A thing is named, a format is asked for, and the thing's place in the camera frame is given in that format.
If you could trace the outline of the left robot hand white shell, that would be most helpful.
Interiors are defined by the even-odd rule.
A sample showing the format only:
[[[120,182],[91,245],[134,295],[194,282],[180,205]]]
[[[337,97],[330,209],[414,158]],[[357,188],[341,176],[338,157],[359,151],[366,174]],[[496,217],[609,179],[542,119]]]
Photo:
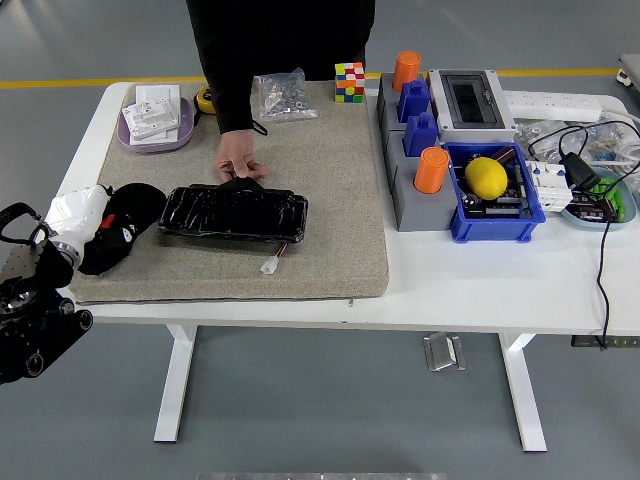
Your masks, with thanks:
[[[45,217],[53,231],[51,239],[83,250],[94,238],[112,193],[111,186],[98,184],[56,196]]]

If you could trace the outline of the person's right hand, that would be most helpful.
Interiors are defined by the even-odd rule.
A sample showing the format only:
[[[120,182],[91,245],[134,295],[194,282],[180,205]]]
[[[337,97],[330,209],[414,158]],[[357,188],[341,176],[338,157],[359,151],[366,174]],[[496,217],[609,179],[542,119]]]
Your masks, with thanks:
[[[235,178],[254,180],[267,176],[268,169],[254,157],[254,131],[235,130],[221,135],[214,162],[222,182]]]

